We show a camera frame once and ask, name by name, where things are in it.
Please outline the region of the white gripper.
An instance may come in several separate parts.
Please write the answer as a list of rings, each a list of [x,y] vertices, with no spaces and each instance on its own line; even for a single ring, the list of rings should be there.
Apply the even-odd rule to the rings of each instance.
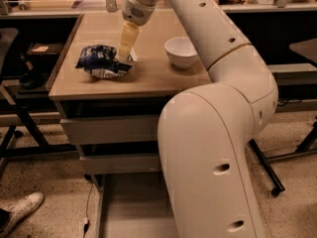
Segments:
[[[122,25],[116,60],[129,63],[128,57],[139,35],[139,26],[146,24],[156,7],[156,0],[124,0],[122,3],[123,18],[128,21]]]

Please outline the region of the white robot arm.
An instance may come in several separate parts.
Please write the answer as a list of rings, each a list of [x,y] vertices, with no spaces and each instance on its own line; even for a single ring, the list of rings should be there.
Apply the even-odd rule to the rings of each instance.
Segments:
[[[157,0],[124,0],[139,26]],[[245,146],[278,98],[263,59],[214,0],[169,0],[211,78],[173,96],[158,120],[158,149],[179,238],[265,238]]]

